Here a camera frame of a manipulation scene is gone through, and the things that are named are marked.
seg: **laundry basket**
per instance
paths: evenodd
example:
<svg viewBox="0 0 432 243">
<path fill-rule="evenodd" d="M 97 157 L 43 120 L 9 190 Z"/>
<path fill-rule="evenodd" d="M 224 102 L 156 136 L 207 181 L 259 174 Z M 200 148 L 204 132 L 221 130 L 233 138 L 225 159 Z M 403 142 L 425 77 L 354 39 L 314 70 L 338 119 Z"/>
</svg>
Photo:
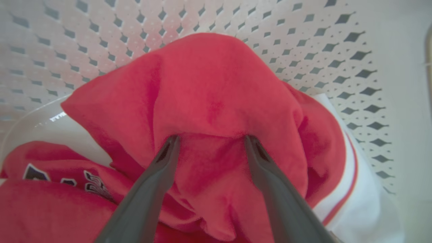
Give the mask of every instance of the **laundry basket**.
<svg viewBox="0 0 432 243">
<path fill-rule="evenodd" d="M 407 242 L 428 242 L 430 13 L 429 0 L 1 0 L 0 157 L 64 115 L 46 104 L 176 39 L 222 33 L 294 88 L 329 97 L 397 202 Z"/>
</svg>

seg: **white fabric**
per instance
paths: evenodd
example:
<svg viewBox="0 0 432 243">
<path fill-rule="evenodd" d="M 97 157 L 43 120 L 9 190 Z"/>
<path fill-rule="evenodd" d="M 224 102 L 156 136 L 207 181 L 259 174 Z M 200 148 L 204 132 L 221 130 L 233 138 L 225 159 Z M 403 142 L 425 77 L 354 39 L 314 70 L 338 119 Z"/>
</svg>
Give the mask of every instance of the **white fabric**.
<svg viewBox="0 0 432 243">
<path fill-rule="evenodd" d="M 330 211 L 334 208 L 335 204 L 342 200 L 342 198 L 348 193 L 354 179 L 354 172 L 356 169 L 354 152 L 351 149 L 351 144 L 343 130 L 342 133 L 346 148 L 345 168 L 343 170 L 342 178 L 337 187 L 332 191 L 330 195 L 323 198 L 313 209 L 315 215 L 317 215 L 318 219 L 321 221 L 324 221 Z"/>
<path fill-rule="evenodd" d="M 402 243 L 404 232 L 396 207 L 373 173 L 361 147 L 327 96 L 320 94 L 313 98 L 333 114 L 342 130 L 348 134 L 358 160 L 358 174 L 354 190 L 326 228 L 333 231 L 338 238 L 346 243 Z M 334 193 L 341 196 L 337 189 Z"/>
</svg>

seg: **diamond-shaped hole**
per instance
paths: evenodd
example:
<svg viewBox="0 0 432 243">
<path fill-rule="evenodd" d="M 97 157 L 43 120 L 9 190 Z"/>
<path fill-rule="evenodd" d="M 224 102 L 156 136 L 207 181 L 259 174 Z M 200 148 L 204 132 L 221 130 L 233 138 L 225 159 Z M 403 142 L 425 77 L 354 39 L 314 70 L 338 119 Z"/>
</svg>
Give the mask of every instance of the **diamond-shaped hole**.
<svg viewBox="0 0 432 243">
<path fill-rule="evenodd" d="M 364 95 L 371 96 L 371 95 L 373 95 L 375 92 L 380 91 L 380 90 L 382 90 L 382 89 L 375 90 L 375 89 L 373 89 L 373 88 L 371 88 L 371 87 L 367 87 L 364 91 L 360 92 L 360 94 L 364 94 Z"/>
<path fill-rule="evenodd" d="M 314 36 L 323 36 L 327 28 L 318 28 Z"/>
<path fill-rule="evenodd" d="M 209 26 L 210 31 L 211 31 L 215 26 L 216 26 L 216 21 L 215 21 L 212 25 Z"/>
<path fill-rule="evenodd" d="M 76 7 L 77 9 L 79 9 L 79 10 L 85 12 L 85 13 L 87 12 L 87 9 L 88 9 L 88 5 L 87 5 L 85 2 L 81 1 L 81 0 L 78 0 L 78 1 L 76 2 L 75 7 Z"/>
<path fill-rule="evenodd" d="M 324 47 L 323 51 L 333 51 L 333 48 L 334 48 L 335 46 L 337 46 L 337 45 L 339 45 L 339 43 L 336 43 L 336 44 L 327 44 L 327 45 Z"/>
<path fill-rule="evenodd" d="M 265 13 L 263 14 L 263 19 L 267 18 L 267 17 L 270 16 L 270 15 L 271 15 L 271 11 L 265 12 Z"/>
<path fill-rule="evenodd" d="M 105 0 L 105 2 L 108 3 L 108 5 L 111 7 L 115 6 L 115 0 Z"/>
<path fill-rule="evenodd" d="M 60 74 L 57 74 L 57 73 L 51 73 L 51 76 L 52 76 L 52 77 L 55 77 L 55 78 L 58 78 L 58 79 L 61 78 L 61 75 L 60 75 Z"/>
<path fill-rule="evenodd" d="M 48 91 L 48 94 L 50 94 L 50 95 L 58 96 L 57 91 L 54 91 L 54 90 L 47 90 L 47 91 Z"/>
<path fill-rule="evenodd" d="M 278 19 L 276 25 L 279 26 L 279 25 L 281 25 L 283 23 L 285 23 L 285 19 Z"/>
<path fill-rule="evenodd" d="M 305 46 L 307 41 L 308 40 L 299 40 L 299 43 L 297 44 L 297 46 Z"/>
<path fill-rule="evenodd" d="M 202 15 L 205 11 L 206 11 L 206 8 L 203 7 L 202 9 L 200 9 L 200 10 L 198 11 L 198 15 L 201 17 L 201 15 Z"/>
<path fill-rule="evenodd" d="M 144 51 L 145 53 L 149 53 L 150 48 L 146 45 L 146 46 L 143 48 L 143 51 Z"/>
<path fill-rule="evenodd" d="M 39 99 L 39 98 L 32 98 L 32 97 L 30 97 L 30 99 L 31 99 L 33 102 L 36 102 L 36 103 L 42 103 L 41 99 Z"/>
<path fill-rule="evenodd" d="M 115 20 L 114 20 L 114 24 L 117 25 L 117 27 L 121 27 L 121 25 L 123 24 L 123 21 L 121 19 L 119 19 L 116 15 Z"/>
<path fill-rule="evenodd" d="M 10 46 L 10 51 L 20 53 L 20 54 L 25 54 L 24 48 L 19 48 L 19 47 L 15 47 L 15 46 Z"/>
<path fill-rule="evenodd" d="M 368 106 L 366 109 L 364 109 L 365 111 L 368 111 L 368 112 L 372 112 L 372 113 L 376 113 L 377 111 L 379 111 L 380 109 L 384 109 L 385 107 L 378 107 L 378 106 L 375 106 L 375 105 L 370 105 L 370 106 Z"/>
<path fill-rule="evenodd" d="M 358 51 L 350 59 L 351 60 L 359 60 L 359 61 L 361 61 L 369 53 L 372 53 L 372 51 L 368 51 L 368 52 Z"/>
<path fill-rule="evenodd" d="M 159 34 L 161 35 L 161 36 L 163 36 L 164 34 L 165 34 L 165 29 L 162 27 L 162 29 L 161 30 L 159 30 Z"/>
<path fill-rule="evenodd" d="M 253 12 L 255 12 L 255 10 L 257 10 L 256 7 L 253 7 L 252 9 L 250 9 L 250 10 L 248 11 L 248 15 L 251 15 Z"/>
<path fill-rule="evenodd" d="M 343 41 L 344 42 L 356 42 L 357 39 L 359 38 L 359 36 L 364 34 L 364 33 L 366 33 L 366 32 L 365 31 L 363 31 L 361 33 L 351 32 Z"/>
<path fill-rule="evenodd" d="M 302 78 L 303 78 L 303 76 L 305 76 L 306 74 L 296 74 L 295 76 L 294 76 L 294 79 L 298 79 L 298 80 L 301 80 Z"/>
<path fill-rule="evenodd" d="M 113 54 L 109 53 L 108 59 L 111 61 L 115 61 L 115 56 Z"/>
<path fill-rule="evenodd" d="M 345 114 L 349 114 L 350 115 L 350 114 L 352 114 L 352 113 L 354 113 L 356 111 L 358 111 L 358 110 L 354 110 L 354 109 L 351 109 L 350 107 L 347 107 L 342 112 L 345 113 Z"/>
<path fill-rule="evenodd" d="M 277 70 L 276 70 L 276 73 L 277 74 L 279 74 L 279 73 L 281 73 L 281 72 L 283 72 L 283 70 L 284 70 L 285 68 L 283 67 L 279 67 Z"/>
<path fill-rule="evenodd" d="M 297 66 L 297 64 L 299 63 L 300 61 L 291 61 L 291 63 L 289 64 L 289 66 L 290 67 L 295 67 L 295 66 Z"/>
<path fill-rule="evenodd" d="M 341 63 L 345 62 L 345 60 L 343 61 L 338 61 L 338 60 L 333 60 L 328 67 L 334 67 L 334 68 L 338 68 L 340 66 Z"/>
<path fill-rule="evenodd" d="M 304 86 L 302 86 L 302 87 L 299 89 L 299 91 L 306 92 L 309 88 L 310 88 L 310 87 L 304 87 Z"/>
<path fill-rule="evenodd" d="M 294 6 L 292 7 L 292 10 L 293 10 L 293 11 L 296 11 L 296 10 L 298 10 L 298 9 L 301 9 L 302 6 L 303 6 L 302 3 L 296 3 L 296 4 L 294 4 Z"/>
<path fill-rule="evenodd" d="M 33 64 L 40 67 L 45 67 L 45 63 L 43 61 L 33 61 Z"/>
<path fill-rule="evenodd" d="M 164 20 L 165 16 L 166 16 L 166 13 L 165 13 L 164 9 L 162 8 L 162 11 L 159 13 L 158 17 L 160 18 L 160 20 Z"/>
<path fill-rule="evenodd" d="M 238 25 L 238 29 L 241 29 L 241 28 L 243 28 L 243 26 L 245 25 L 246 23 L 245 22 L 243 22 L 243 23 L 241 23 L 240 25 Z"/>
<path fill-rule="evenodd" d="M 66 36 L 71 37 L 72 39 L 75 38 L 75 32 L 73 32 L 73 31 L 71 31 L 71 30 L 64 29 L 64 34 L 65 34 Z"/>
<path fill-rule="evenodd" d="M 387 161 L 393 161 L 393 160 L 390 160 L 390 159 L 388 159 L 388 158 L 386 158 L 386 157 L 384 157 L 382 155 L 378 155 L 378 156 L 372 157 L 372 159 L 376 159 L 376 160 L 378 160 L 381 163 L 385 163 Z"/>
<path fill-rule="evenodd" d="M 91 65 L 93 65 L 93 66 L 97 66 L 97 65 L 98 65 L 98 61 L 93 60 L 93 59 L 91 59 L 91 58 L 90 58 L 89 63 L 90 63 Z"/>
<path fill-rule="evenodd" d="M 311 72 L 310 72 L 310 74 L 318 74 L 321 70 L 323 70 L 324 68 L 322 67 L 322 68 L 318 68 L 318 67 L 314 67 L 312 70 L 311 70 Z"/>
<path fill-rule="evenodd" d="M 124 43 L 127 43 L 128 37 L 125 36 L 123 33 L 121 34 L 120 40 L 123 41 Z"/>
<path fill-rule="evenodd" d="M 29 21 L 24 18 L 20 18 L 12 15 L 12 22 L 14 22 L 17 25 L 21 25 L 22 27 L 29 28 Z"/>
<path fill-rule="evenodd" d="M 70 69 L 71 70 L 73 70 L 73 71 L 75 71 L 75 72 L 79 72 L 79 67 L 77 67 L 77 66 L 70 66 Z"/>
<path fill-rule="evenodd" d="M 87 47 L 83 47 L 81 45 L 78 45 L 78 50 L 84 53 L 87 53 Z"/>
<path fill-rule="evenodd" d="M 55 52 L 56 57 L 66 60 L 66 54 Z"/>
<path fill-rule="evenodd" d="M 335 80 L 333 80 L 333 83 L 344 83 L 345 80 L 347 80 L 347 79 L 349 79 L 349 77 L 345 78 L 345 77 L 342 77 L 342 76 L 338 76 Z"/>
<path fill-rule="evenodd" d="M 11 89 L 11 91 L 12 91 L 12 93 L 15 93 L 15 94 L 24 94 L 24 91 L 19 90 L 19 89 Z"/>
<path fill-rule="evenodd" d="M 99 45 L 103 46 L 103 47 L 107 47 L 108 46 L 108 42 L 104 41 L 101 39 L 101 42 L 99 42 Z"/>
<path fill-rule="evenodd" d="M 99 32 L 99 26 L 90 21 L 90 29 L 94 32 Z"/>
<path fill-rule="evenodd" d="M 348 22 L 350 16 L 351 14 L 341 14 L 335 24 L 344 24 Z"/>
<path fill-rule="evenodd" d="M 317 87 L 317 88 L 320 88 L 320 89 L 322 89 L 326 84 L 328 84 L 328 83 L 323 83 L 323 82 L 318 82 L 317 84 L 315 84 L 315 86 L 314 87 Z"/>
<path fill-rule="evenodd" d="M 223 5 L 216 10 L 216 15 L 219 15 L 223 11 Z"/>
<path fill-rule="evenodd" d="M 176 31 L 177 31 L 178 34 L 180 34 L 182 30 L 183 30 L 183 27 L 182 27 L 181 24 L 180 24 L 180 26 L 177 28 Z"/>
<path fill-rule="evenodd" d="M 346 125 L 346 126 L 351 130 L 355 130 L 356 128 L 361 127 L 361 126 L 354 124 L 352 122 L 348 123 L 348 125 Z"/>
<path fill-rule="evenodd" d="M 314 16 L 315 16 L 314 14 L 306 15 L 305 22 L 314 21 Z"/>
<path fill-rule="evenodd" d="M 232 11 L 232 14 L 235 15 L 239 10 L 240 10 L 240 6 L 236 7 L 236 8 Z"/>
<path fill-rule="evenodd" d="M 74 90 L 74 89 L 75 89 L 75 86 L 74 86 L 73 84 L 71 84 L 71 83 L 66 83 L 66 82 L 64 82 L 64 84 L 65 84 L 66 88 L 69 88 L 69 89 L 71 89 L 71 90 Z"/>
<path fill-rule="evenodd" d="M 145 40 L 146 37 L 147 37 L 147 33 L 146 33 L 144 30 L 142 30 L 142 32 L 141 32 L 141 34 L 140 34 L 140 37 L 141 37 L 143 40 Z"/>
<path fill-rule="evenodd" d="M 340 95 L 338 95 L 337 97 L 338 98 L 342 98 L 342 99 L 347 99 L 347 98 L 349 98 L 351 95 L 353 95 L 353 94 L 350 94 L 350 93 L 347 93 L 347 92 L 342 92 Z"/>
<path fill-rule="evenodd" d="M 145 18 L 146 17 L 140 12 L 140 14 L 137 17 L 137 21 L 143 23 Z"/>
<path fill-rule="evenodd" d="M 336 5 L 336 0 L 327 0 L 327 3 L 324 7 L 330 7 Z"/>
<path fill-rule="evenodd" d="M 375 130 L 380 130 L 383 127 L 388 127 L 388 125 L 383 125 L 383 124 L 375 121 L 374 123 L 369 124 L 368 127 L 373 128 Z"/>
<path fill-rule="evenodd" d="M 42 86 L 42 82 L 41 81 L 32 80 L 32 84 Z"/>
<path fill-rule="evenodd" d="M 369 75 L 371 75 L 374 72 L 377 72 L 377 70 L 369 71 L 369 70 L 363 69 L 356 75 L 356 77 L 367 78 L 367 77 L 369 77 Z"/>
<path fill-rule="evenodd" d="M 132 57 L 133 51 L 129 50 L 129 48 L 126 51 L 126 55 L 128 55 L 129 57 Z"/>
<path fill-rule="evenodd" d="M 15 75 L 24 75 L 24 72 L 22 70 L 9 69 L 9 72 Z"/>
<path fill-rule="evenodd" d="M 307 53 L 305 56 L 305 60 L 312 60 L 314 59 L 315 55 L 318 53 Z"/>
<path fill-rule="evenodd" d="M 58 11 L 45 5 L 45 14 L 53 19 L 58 19 Z"/>
<path fill-rule="evenodd" d="M 389 177 L 394 177 L 394 176 L 390 176 L 389 174 L 387 174 L 387 173 L 384 172 L 384 171 L 377 172 L 377 175 L 378 175 L 379 177 L 383 178 L 383 179 L 387 179 L 387 178 L 389 178 Z"/>
<path fill-rule="evenodd" d="M 285 49 L 283 50 L 282 56 L 289 55 L 292 49 Z"/>
<path fill-rule="evenodd" d="M 288 30 L 288 34 L 287 35 L 294 34 L 294 33 L 295 33 L 295 28 L 290 28 Z"/>
<path fill-rule="evenodd" d="M 383 140 L 381 140 L 381 139 L 379 139 L 379 138 L 377 138 L 377 139 L 371 141 L 371 143 L 372 143 L 372 144 L 375 144 L 375 145 L 377 145 L 377 146 L 380 146 L 380 147 L 382 147 L 382 146 L 384 146 L 384 145 L 386 145 L 386 144 L 391 144 L 391 143 L 385 142 L 385 141 L 383 141 Z"/>
<path fill-rule="evenodd" d="M 183 18 L 185 14 L 186 14 L 186 9 L 183 9 L 182 11 L 180 11 L 178 13 L 178 15 L 180 16 L 180 18 Z"/>
<path fill-rule="evenodd" d="M 196 32 L 199 27 L 200 27 L 200 23 L 197 23 L 197 25 L 195 25 L 195 27 L 194 27 L 194 31 Z"/>
</svg>

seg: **jersey lettering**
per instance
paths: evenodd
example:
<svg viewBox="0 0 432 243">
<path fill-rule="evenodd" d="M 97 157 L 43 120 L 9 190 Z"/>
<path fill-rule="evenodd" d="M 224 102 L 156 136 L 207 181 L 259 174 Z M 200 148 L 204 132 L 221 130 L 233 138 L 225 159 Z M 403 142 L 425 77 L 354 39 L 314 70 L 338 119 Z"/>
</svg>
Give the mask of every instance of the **jersey lettering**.
<svg viewBox="0 0 432 243">
<path fill-rule="evenodd" d="M 51 181 L 48 173 L 36 168 L 34 165 L 29 163 L 25 169 L 23 179 L 37 180 L 37 181 Z"/>
<path fill-rule="evenodd" d="M 88 181 L 90 181 L 89 183 L 86 183 L 84 188 L 86 192 L 92 192 L 113 201 L 111 194 L 108 192 L 105 184 L 99 176 L 95 176 L 87 170 L 84 170 L 84 176 Z"/>
<path fill-rule="evenodd" d="M 60 181 L 60 183 L 68 184 L 68 185 L 71 185 L 71 186 L 76 186 L 77 185 L 77 182 L 76 182 L 75 179 L 69 179 L 69 178 L 62 178 L 61 181 Z"/>
</svg>

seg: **red fabric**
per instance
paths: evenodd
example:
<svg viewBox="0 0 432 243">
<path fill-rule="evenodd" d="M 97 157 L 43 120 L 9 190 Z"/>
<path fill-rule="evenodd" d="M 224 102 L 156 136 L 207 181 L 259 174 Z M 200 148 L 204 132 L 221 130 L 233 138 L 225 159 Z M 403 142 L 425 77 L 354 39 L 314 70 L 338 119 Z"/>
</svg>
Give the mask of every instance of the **red fabric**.
<svg viewBox="0 0 432 243">
<path fill-rule="evenodd" d="M 44 214 L 71 205 L 71 211 L 93 215 L 98 211 L 94 205 L 68 201 L 74 196 L 64 190 L 69 185 L 51 185 L 65 173 L 79 177 L 92 169 L 91 174 L 100 177 L 112 196 L 105 197 L 105 203 L 118 204 L 164 140 L 179 134 L 179 162 L 159 216 L 158 243 L 273 241 L 264 199 L 251 181 L 243 142 L 246 134 L 260 139 L 311 206 L 336 187 L 344 169 L 344 141 L 333 116 L 278 80 L 248 46 L 225 35 L 196 34 L 175 41 L 97 77 L 77 89 L 62 107 L 107 151 L 116 170 L 98 166 L 64 146 L 33 142 L 8 156 L 3 175 L 21 179 L 31 163 L 46 171 L 53 182 L 37 182 L 41 185 L 35 189 L 41 192 L 37 203 L 43 203 L 45 194 L 64 199 L 59 206 L 49 202 L 42 208 Z M 79 190 L 85 181 L 77 182 L 77 188 L 68 189 L 89 204 L 101 200 Z M 25 187 L 35 182 L 21 183 L 13 190 L 30 198 Z M 13 200 L 11 186 L 0 189 L 0 197 L 9 193 Z M 28 239 L 39 234 L 38 239 L 46 236 L 47 242 L 91 242 L 108 219 L 106 214 L 112 212 L 106 210 L 91 221 L 92 234 L 81 234 L 82 228 L 70 227 L 88 224 L 87 217 L 80 214 L 73 222 L 66 220 L 68 215 L 50 217 L 33 230 L 32 220 L 27 222 L 20 211 L 25 200 L 8 207 L 8 215 L 18 214 L 19 218 L 15 224 L 4 225 L 3 232 L 16 234 L 25 224 Z M 49 235 L 52 224 L 67 228 L 75 238 Z"/>
</svg>

